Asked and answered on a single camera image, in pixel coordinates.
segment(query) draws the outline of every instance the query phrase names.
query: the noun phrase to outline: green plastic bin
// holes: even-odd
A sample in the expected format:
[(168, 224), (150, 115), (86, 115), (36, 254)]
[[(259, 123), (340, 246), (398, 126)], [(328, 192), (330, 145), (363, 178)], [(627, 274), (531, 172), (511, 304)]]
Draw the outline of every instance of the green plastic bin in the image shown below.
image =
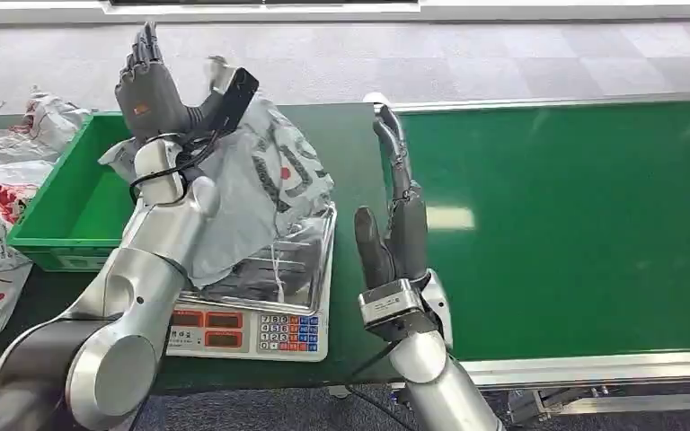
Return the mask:
[(86, 120), (6, 243), (45, 271), (98, 271), (120, 244), (133, 203), (128, 184), (96, 161), (129, 137), (118, 112)]

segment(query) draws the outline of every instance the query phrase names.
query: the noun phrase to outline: scale platform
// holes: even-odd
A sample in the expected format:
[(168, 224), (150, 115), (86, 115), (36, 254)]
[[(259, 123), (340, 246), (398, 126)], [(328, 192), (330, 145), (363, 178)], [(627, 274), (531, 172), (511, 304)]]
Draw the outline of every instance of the scale platform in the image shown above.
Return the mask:
[[(172, 315), (168, 356), (318, 362), (328, 352), (334, 205), (301, 222), (235, 274), (198, 294), (183, 293)], [(284, 302), (275, 301), (284, 298)]]

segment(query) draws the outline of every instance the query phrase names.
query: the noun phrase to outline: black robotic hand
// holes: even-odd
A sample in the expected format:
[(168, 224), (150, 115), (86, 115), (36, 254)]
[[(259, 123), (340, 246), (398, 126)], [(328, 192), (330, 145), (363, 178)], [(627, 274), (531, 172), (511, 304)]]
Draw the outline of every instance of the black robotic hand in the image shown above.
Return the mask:
[(427, 275), (427, 212), (421, 187), (411, 179), (401, 123), (387, 105), (377, 113), (374, 130), (389, 154), (393, 198), (384, 239), (369, 208), (361, 207), (355, 215), (356, 243), (367, 288)]
[(221, 95), (215, 91), (199, 107), (181, 102), (163, 61), (153, 22), (147, 22), (138, 32), (126, 66), (120, 70), (115, 96), (126, 126), (143, 141), (165, 133), (186, 134), (208, 128), (221, 102)]

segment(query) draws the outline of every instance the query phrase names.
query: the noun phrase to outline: cable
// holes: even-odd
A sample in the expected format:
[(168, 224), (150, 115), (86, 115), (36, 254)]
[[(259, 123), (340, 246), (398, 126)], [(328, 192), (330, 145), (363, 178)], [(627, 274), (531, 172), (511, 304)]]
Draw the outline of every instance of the cable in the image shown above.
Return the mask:
[[(370, 368), (372, 365), (374, 365), (374, 364), (376, 364), (377, 362), (379, 362), (382, 358), (384, 358), (385, 356), (389, 355), (390, 352), (392, 352), (393, 349), (396, 348), (400, 342), (401, 342), (401, 341), (398, 340), (398, 341), (392, 341), (391, 343), (389, 343), (387, 346), (385, 346), (385, 348), (383, 348), (382, 350), (380, 350), (379, 352), (377, 352), (376, 355), (372, 356), (372, 357), (369, 358), (365, 363), (363, 363), (363, 364), (360, 365), (358, 368), (356, 368), (356, 370), (353, 371), (353, 373), (350, 373), (350, 375), (347, 377), (347, 380), (348, 380), (348, 381), (353, 380), (357, 375), (363, 373), (363, 372), (366, 371), (368, 368)], [(395, 413), (393, 413), (392, 411), (390, 411), (387, 407), (385, 407), (384, 405), (382, 405), (382, 403), (380, 403), (379, 401), (377, 401), (377, 400), (371, 398), (370, 396), (366, 395), (364, 392), (357, 390), (356, 388), (354, 388), (354, 387), (353, 387), (352, 385), (350, 385), (350, 384), (346, 384), (346, 385), (345, 385), (345, 389), (347, 389), (349, 392), (352, 392), (353, 395), (355, 395), (355, 396), (361, 398), (362, 400), (366, 401), (367, 403), (371, 404), (372, 406), (374, 406), (374, 407), (376, 407), (376, 408), (382, 410), (383, 413), (385, 413), (388, 417), (390, 417), (390, 418), (391, 418), (392, 420), (394, 420), (395, 422), (401, 424), (402, 427), (408, 429), (409, 431), (416, 431), (416, 430), (414, 429), (414, 427), (411, 426), (411, 424), (409, 424), (408, 422), (406, 422), (406, 421), (404, 421), (403, 419), (399, 418), (398, 415), (396, 415)]]
[(401, 424), (404, 428), (408, 429), (409, 431), (416, 431), (414, 427), (411, 426), (408, 422), (404, 421), (403, 419), (399, 418), (398, 415), (387, 409), (387, 407), (383, 406), (379, 401), (369, 397), (362, 391), (358, 391), (356, 388), (350, 386), (349, 384), (345, 385), (345, 389), (347, 389), (350, 392), (353, 392), (353, 395), (361, 398), (362, 400), (366, 401), (367, 403), (371, 404), (372, 406), (382, 410), (383, 413), (385, 413), (387, 416), (389, 416), (392, 420), (395, 422), (398, 422)]
[(219, 131), (215, 131), (210, 136), (208, 143), (202, 147), (202, 149), (199, 151), (199, 153), (197, 153), (197, 155), (191, 157), (188, 161), (183, 162), (183, 163), (179, 163), (179, 164), (173, 166), (172, 168), (164, 169), (162, 171), (155, 172), (155, 173), (149, 173), (147, 175), (143, 175), (139, 178), (136, 178), (133, 182), (130, 183), (130, 186), (128, 186), (128, 193), (131, 197), (131, 200), (134, 203), (136, 203), (136, 201), (138, 199), (138, 197), (136, 195), (136, 186), (141, 184), (142, 182), (148, 181), (148, 180), (153, 180), (155, 178), (160, 178), (160, 177), (163, 177), (165, 175), (170, 175), (172, 173), (181, 172), (185, 169), (189, 169), (193, 166), (196, 166), (196, 165), (202, 163), (205, 159), (208, 158), (208, 156), (210, 156), (213, 153), (213, 151), (216, 148), (216, 142), (218, 141), (218, 139), (220, 139), (226, 135), (228, 135), (228, 134), (223, 134)]
[[(272, 130), (272, 133), (276, 134), (276, 127), (274, 126), (275, 123), (273, 121), (274, 120), (271, 121), (271, 130)], [(273, 136), (273, 145), (274, 145), (274, 149), (276, 149), (277, 161), (279, 162), (279, 185), (276, 187), (276, 190), (278, 190), (279, 194), (281, 194), (281, 186), (284, 183), (284, 174), (282, 173), (284, 171), (284, 169), (283, 169), (284, 163), (281, 160), (281, 150), (279, 149), (279, 141), (275, 135)], [(274, 270), (274, 281), (276, 282), (276, 288), (278, 289), (277, 298), (279, 299), (280, 303), (284, 303), (284, 285), (281, 281), (281, 277), (279, 277), (279, 259), (277, 259), (277, 257), (276, 257), (276, 251), (274, 250), (274, 245), (273, 245), (277, 239), (281, 238), (281, 232), (279, 232), (279, 226), (276, 224), (278, 215), (279, 215), (279, 208), (277, 206), (274, 206), (273, 216), (271, 218), (271, 223), (274, 226), (274, 231), (276, 232), (276, 236), (274, 237), (273, 241), (271, 241), (271, 266), (273, 267), (273, 270)]]

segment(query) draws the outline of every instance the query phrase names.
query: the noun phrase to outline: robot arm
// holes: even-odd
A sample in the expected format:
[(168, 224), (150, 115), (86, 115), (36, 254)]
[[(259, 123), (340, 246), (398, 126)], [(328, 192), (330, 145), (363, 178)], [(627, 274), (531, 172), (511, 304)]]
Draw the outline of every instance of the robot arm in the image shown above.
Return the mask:
[(389, 342), (389, 358), (406, 381), (409, 401), (428, 430), (503, 431), (469, 374), (451, 357), (450, 312), (437, 274), (427, 268), (427, 216), (411, 178), (400, 122), (383, 105), (375, 132), (390, 154), (393, 176), (388, 234), (383, 241), (368, 208), (355, 216), (367, 291), (358, 297), (365, 328)]
[[(0, 431), (106, 430), (136, 411), (157, 373), (198, 238), (217, 211), (215, 184), (196, 165), (236, 128), (257, 80), (232, 69), (214, 83), (203, 103), (209, 109), (195, 114), (181, 104), (153, 24), (139, 32), (133, 50), (116, 94), (144, 143), (134, 161), (137, 211), (78, 299), (2, 355)], [(198, 136), (207, 143), (192, 155)]]

